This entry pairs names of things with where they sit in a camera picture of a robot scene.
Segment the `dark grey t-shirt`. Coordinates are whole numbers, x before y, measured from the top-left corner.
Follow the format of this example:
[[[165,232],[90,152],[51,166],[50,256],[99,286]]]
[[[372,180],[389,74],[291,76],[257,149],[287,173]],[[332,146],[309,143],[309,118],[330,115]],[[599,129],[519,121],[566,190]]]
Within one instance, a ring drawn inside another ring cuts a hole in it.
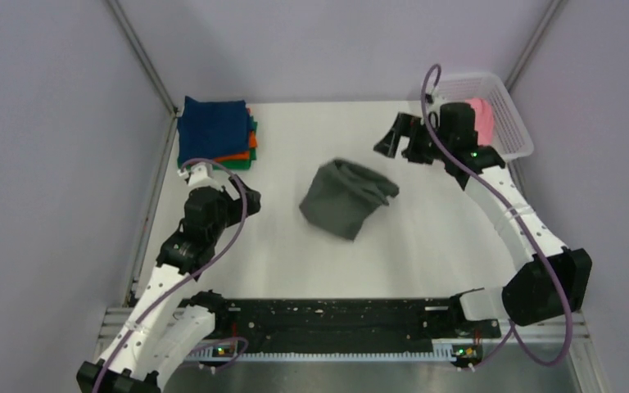
[[[317,169],[299,210],[310,225],[353,242],[364,221],[399,193],[399,186],[385,175],[335,158]]]

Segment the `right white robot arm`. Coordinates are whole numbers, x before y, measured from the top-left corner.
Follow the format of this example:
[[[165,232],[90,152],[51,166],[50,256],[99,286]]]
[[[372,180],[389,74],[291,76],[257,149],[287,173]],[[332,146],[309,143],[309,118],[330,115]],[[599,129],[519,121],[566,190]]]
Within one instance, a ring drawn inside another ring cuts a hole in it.
[[[481,320],[506,318],[520,327],[540,323],[564,313],[562,299],[577,312],[586,294],[591,257],[582,248],[567,246],[545,226],[516,188],[500,153],[479,144],[474,120],[474,110],[465,102],[446,103],[427,119],[400,112],[373,148],[392,158],[407,137],[409,145],[400,152],[407,161],[442,162],[512,257],[516,274],[506,284],[454,296],[459,308],[447,315],[448,328],[457,337],[470,337]]]

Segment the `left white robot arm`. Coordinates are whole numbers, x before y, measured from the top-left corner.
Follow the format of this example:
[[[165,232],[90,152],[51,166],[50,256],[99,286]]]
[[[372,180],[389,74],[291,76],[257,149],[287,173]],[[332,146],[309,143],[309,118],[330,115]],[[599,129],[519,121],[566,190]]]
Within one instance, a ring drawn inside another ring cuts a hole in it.
[[[84,362],[76,381],[82,392],[161,392],[174,371],[204,338],[220,338],[230,317],[208,305],[189,305],[179,320],[182,300],[197,294],[199,276],[225,250],[216,245],[227,228],[242,230],[261,208],[261,194],[238,177],[233,199],[212,179],[188,194],[183,218],[162,243],[147,287],[126,322],[98,360]]]

